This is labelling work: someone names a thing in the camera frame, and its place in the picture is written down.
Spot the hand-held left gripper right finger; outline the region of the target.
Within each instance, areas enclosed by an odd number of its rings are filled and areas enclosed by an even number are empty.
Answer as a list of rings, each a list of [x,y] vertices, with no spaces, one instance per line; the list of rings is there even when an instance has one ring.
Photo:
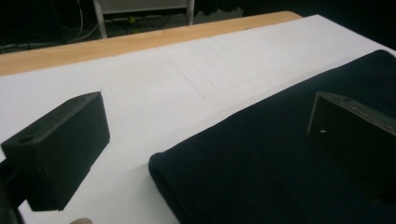
[[[396,200],[396,119],[319,91],[308,138],[374,200]]]

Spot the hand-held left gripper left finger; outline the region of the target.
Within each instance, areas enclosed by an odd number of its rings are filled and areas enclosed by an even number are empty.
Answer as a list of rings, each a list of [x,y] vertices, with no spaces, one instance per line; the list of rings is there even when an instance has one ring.
[[[34,211],[63,210],[109,143],[102,94],[72,98],[1,144]]]

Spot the black knit vest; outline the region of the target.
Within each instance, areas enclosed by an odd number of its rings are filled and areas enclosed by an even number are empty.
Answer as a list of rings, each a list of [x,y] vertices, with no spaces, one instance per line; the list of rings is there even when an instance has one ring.
[[[180,224],[396,224],[306,137],[315,95],[396,118],[396,57],[374,51],[243,109],[148,163]]]

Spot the white paper sheet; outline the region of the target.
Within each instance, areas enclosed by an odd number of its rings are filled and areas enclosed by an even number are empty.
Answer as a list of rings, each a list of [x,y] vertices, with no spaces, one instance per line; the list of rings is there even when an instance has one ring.
[[[110,130],[66,208],[35,212],[23,204],[25,223],[177,224],[149,176],[152,154],[378,49],[322,16],[278,12],[0,54],[0,143],[92,91],[103,95]]]

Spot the white metal desk frame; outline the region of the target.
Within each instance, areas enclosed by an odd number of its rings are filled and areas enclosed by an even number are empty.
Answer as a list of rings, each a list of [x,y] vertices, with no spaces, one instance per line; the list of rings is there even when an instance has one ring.
[[[185,8],[186,24],[193,24],[195,0],[92,0],[92,2],[103,39],[107,38],[104,19],[107,14]]]

